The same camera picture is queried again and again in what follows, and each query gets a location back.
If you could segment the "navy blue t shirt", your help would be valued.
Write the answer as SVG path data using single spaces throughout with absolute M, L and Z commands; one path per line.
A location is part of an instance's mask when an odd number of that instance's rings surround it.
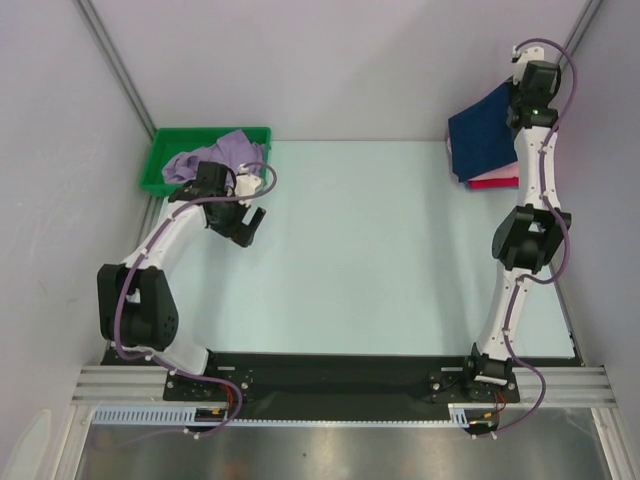
M 501 84 L 482 100 L 448 119 L 451 170 L 459 183 L 517 163 L 507 125 L 508 87 L 507 83 Z

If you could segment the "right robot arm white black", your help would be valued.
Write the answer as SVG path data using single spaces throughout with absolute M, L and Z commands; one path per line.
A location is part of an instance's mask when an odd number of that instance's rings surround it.
M 515 386 L 514 340 L 530 287 L 559 248 L 569 250 L 572 222 L 556 192 L 558 111 L 551 107 L 561 83 L 558 65 L 518 60 L 510 83 L 507 125 L 513 132 L 520 174 L 516 206 L 492 240 L 497 277 L 488 320 L 465 360 L 461 388 L 473 401 Z

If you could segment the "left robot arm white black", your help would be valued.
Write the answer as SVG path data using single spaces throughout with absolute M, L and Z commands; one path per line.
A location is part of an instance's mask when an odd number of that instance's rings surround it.
M 253 243 L 266 211 L 251 203 L 274 188 L 263 177 L 271 169 L 263 162 L 200 163 L 195 178 L 168 197 L 163 216 L 135 251 L 99 269 L 101 335 L 122 359 L 157 361 L 188 374 L 185 385 L 199 399 L 219 392 L 221 376 L 181 322 L 168 278 L 206 230 L 243 248 Z

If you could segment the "lilac t shirt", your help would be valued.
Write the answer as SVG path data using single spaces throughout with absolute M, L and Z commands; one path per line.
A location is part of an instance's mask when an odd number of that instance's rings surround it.
M 251 141 L 243 130 L 234 130 L 209 145 L 178 152 L 163 167 L 162 177 L 166 184 L 184 184 L 196 178 L 202 162 L 219 163 L 238 173 L 243 164 L 262 162 L 265 149 L 264 143 Z

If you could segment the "green plastic bin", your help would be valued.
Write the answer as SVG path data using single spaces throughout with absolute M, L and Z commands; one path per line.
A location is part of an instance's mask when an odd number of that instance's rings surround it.
M 165 165 L 177 154 L 213 145 L 222 136 L 242 130 L 250 142 L 264 147 L 263 160 L 269 162 L 271 129 L 266 126 L 244 127 L 166 127 L 156 131 L 144 166 L 140 188 L 154 197 L 165 198 L 177 185 L 166 184 L 162 175 Z

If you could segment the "pink folded t shirt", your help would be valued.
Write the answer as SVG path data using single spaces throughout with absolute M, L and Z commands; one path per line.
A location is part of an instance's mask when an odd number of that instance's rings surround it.
M 464 181 L 463 184 L 467 187 L 466 183 L 470 180 L 482 180 L 482 179 L 489 179 L 489 178 L 510 178 L 510 177 L 517 177 L 519 179 L 519 169 L 518 169 L 518 164 L 516 162 L 506 165 L 504 167 L 500 167 L 498 169 L 494 169 L 492 171 L 483 173 L 471 179 L 468 179 Z

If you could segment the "red folded t shirt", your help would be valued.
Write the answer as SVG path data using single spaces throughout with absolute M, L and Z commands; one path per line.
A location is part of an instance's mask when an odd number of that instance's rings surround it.
M 517 189 L 519 187 L 519 179 L 510 177 L 470 180 L 466 185 L 470 190 Z

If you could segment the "right aluminium corner post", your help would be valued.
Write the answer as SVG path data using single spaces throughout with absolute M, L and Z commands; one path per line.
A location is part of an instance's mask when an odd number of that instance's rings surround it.
M 564 49 L 569 53 L 572 59 L 589 32 L 594 21 L 598 18 L 605 0 L 588 0 L 585 2 L 574 26 L 572 27 L 565 43 Z

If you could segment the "aluminium corner post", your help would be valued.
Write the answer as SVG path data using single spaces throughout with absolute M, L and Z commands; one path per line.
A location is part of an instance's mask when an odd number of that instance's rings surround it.
M 569 53 L 572 59 L 589 32 L 594 21 L 598 18 L 605 0 L 588 0 L 585 2 L 574 26 L 572 27 L 565 43 L 564 49 Z
M 149 139 L 153 140 L 156 133 L 155 123 L 94 2 L 90 0 L 73 0 L 72 3 L 87 26 L 99 52 L 114 75 L 127 102 L 133 109 L 137 120 Z

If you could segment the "left aluminium corner post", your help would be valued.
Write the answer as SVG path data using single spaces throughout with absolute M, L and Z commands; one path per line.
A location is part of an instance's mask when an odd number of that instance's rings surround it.
M 155 123 L 94 2 L 90 0 L 73 0 L 72 3 L 87 26 L 99 52 L 114 75 L 127 102 L 133 109 L 137 120 L 149 139 L 153 140 L 156 133 Z

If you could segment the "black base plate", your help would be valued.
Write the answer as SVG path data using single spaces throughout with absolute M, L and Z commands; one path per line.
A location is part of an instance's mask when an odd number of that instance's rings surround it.
M 165 369 L 163 399 L 170 405 L 221 407 L 240 391 L 240 419 L 252 420 L 435 420 L 453 405 L 489 409 L 533 402 L 539 380 L 514 367 L 515 386 L 473 395 L 461 387 L 462 356 L 353 356 L 216 353 L 205 370 L 212 381 L 172 375 Z M 102 366 L 126 364 L 108 351 Z

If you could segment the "aluminium frame rail front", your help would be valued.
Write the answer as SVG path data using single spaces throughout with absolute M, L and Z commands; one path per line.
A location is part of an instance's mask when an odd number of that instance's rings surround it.
M 613 408 L 617 405 L 602 367 L 541 367 L 544 408 Z M 85 366 L 73 405 L 162 405 L 166 373 L 161 367 Z

